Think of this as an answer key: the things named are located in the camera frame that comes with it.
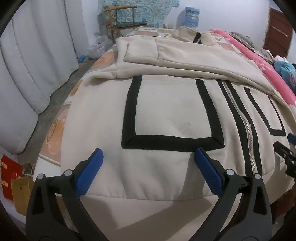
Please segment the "blue water jug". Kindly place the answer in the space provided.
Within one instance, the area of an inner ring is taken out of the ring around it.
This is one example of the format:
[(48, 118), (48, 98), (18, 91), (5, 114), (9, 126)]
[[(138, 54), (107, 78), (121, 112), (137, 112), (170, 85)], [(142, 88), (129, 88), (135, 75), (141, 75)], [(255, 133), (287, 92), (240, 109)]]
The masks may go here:
[(199, 15), (200, 15), (199, 9), (186, 7), (185, 17), (184, 17), (184, 26), (196, 29), (199, 24)]

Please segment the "pink floral blanket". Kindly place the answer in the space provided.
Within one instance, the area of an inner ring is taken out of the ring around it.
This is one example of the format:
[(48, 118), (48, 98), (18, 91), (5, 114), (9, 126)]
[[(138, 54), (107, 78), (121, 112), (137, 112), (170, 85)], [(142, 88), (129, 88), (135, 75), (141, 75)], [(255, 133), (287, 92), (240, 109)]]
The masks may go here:
[(243, 53), (249, 60), (256, 63), (257, 67), (264, 73), (267, 79), (272, 83), (275, 89), (279, 92), (281, 97), (288, 105), (295, 106), (295, 94), (288, 87), (282, 77), (275, 71), (273, 66), (267, 63), (262, 57), (258, 56), (239, 41), (234, 39), (231, 35), (220, 29), (211, 30), (212, 33), (216, 33), (227, 39), (232, 45), (234, 45), (241, 53)]

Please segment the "brown wooden door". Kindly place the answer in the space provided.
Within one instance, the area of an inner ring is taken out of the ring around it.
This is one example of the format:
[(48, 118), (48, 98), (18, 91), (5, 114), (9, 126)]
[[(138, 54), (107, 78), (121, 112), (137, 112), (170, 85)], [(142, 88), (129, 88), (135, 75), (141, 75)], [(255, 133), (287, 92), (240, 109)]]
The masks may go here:
[(269, 22), (263, 48), (273, 56), (287, 57), (292, 40), (292, 25), (280, 11), (270, 8)]

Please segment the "teal patterned hanging cloth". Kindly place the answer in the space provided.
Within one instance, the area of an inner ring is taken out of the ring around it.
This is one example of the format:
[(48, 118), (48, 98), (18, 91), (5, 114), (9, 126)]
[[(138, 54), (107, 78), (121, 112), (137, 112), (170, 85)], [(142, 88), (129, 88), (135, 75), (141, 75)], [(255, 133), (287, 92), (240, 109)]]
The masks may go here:
[(162, 27), (165, 18), (180, 5), (180, 1), (98, 1), (98, 13), (101, 23), (107, 21), (105, 9), (114, 6), (137, 6), (134, 10), (136, 22), (147, 23), (151, 27)]

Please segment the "small blue floor object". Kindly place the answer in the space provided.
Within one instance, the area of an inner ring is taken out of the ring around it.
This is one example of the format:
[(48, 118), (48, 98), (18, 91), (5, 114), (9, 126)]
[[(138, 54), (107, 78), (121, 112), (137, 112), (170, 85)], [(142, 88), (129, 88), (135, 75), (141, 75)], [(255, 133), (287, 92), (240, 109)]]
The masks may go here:
[(87, 55), (82, 55), (77, 59), (78, 63), (84, 63), (87, 61)]

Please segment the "grey patterned blanket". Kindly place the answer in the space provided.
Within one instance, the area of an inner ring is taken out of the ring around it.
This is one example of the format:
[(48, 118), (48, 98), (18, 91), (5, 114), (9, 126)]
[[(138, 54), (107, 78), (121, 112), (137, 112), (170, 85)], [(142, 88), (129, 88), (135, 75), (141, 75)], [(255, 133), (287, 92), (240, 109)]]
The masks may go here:
[(256, 44), (254, 44), (254, 42), (250, 39), (250, 37), (244, 36), (237, 32), (230, 32), (229, 35), (232, 36), (237, 41), (239, 41), (245, 47), (250, 49), (253, 53), (263, 58), (267, 63), (273, 64), (275, 62), (275, 59), (270, 53), (270, 51), (265, 50), (262, 47), (259, 47)]

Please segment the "white curtain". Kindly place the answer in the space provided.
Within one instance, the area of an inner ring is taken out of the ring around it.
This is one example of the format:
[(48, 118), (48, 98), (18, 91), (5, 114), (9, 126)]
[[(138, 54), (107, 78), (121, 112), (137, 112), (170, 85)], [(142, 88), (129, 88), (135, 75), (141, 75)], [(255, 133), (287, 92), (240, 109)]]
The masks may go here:
[(79, 67), (63, 1), (26, 1), (1, 36), (1, 147), (21, 153), (51, 95)]

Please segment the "wooden chair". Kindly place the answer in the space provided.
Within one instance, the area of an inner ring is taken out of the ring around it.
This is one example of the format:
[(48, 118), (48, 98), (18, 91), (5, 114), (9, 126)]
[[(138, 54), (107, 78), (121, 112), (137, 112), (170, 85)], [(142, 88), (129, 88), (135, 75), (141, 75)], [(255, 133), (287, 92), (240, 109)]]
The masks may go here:
[(146, 26), (146, 21), (137, 21), (135, 17), (135, 10), (137, 6), (133, 5), (112, 5), (104, 6), (103, 10), (106, 17), (106, 30), (110, 35), (112, 42), (121, 37), (121, 31), (127, 29), (135, 29), (137, 27)]

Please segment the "white plastic bag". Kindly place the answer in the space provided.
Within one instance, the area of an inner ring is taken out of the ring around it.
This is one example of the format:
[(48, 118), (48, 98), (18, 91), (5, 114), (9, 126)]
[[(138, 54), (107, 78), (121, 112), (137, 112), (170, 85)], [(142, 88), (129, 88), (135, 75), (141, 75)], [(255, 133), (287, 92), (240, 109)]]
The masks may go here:
[(86, 55), (89, 58), (96, 59), (101, 57), (106, 51), (112, 47), (113, 42), (107, 36), (97, 36), (95, 42), (87, 49)]

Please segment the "blue patterned cloth bundle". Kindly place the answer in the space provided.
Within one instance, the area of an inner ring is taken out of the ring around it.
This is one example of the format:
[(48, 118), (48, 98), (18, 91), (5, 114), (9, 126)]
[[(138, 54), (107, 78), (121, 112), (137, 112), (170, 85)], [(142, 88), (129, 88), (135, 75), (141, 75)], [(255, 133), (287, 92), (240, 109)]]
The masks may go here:
[(275, 61), (273, 66), (292, 92), (295, 93), (295, 67), (285, 61)]

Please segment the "cream jacket with black trim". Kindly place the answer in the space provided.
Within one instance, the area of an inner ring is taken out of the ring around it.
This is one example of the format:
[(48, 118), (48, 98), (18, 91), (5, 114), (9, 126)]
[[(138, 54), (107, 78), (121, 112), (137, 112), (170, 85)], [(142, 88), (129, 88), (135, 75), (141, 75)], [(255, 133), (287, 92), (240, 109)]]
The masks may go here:
[(179, 28), (119, 38), (112, 52), (83, 76), (61, 144), (62, 170), (103, 151), (82, 203), (109, 240), (195, 233), (217, 201), (197, 148), (238, 175), (260, 174), (270, 202), (292, 188), (273, 144), (291, 147), (295, 106), (227, 39)]

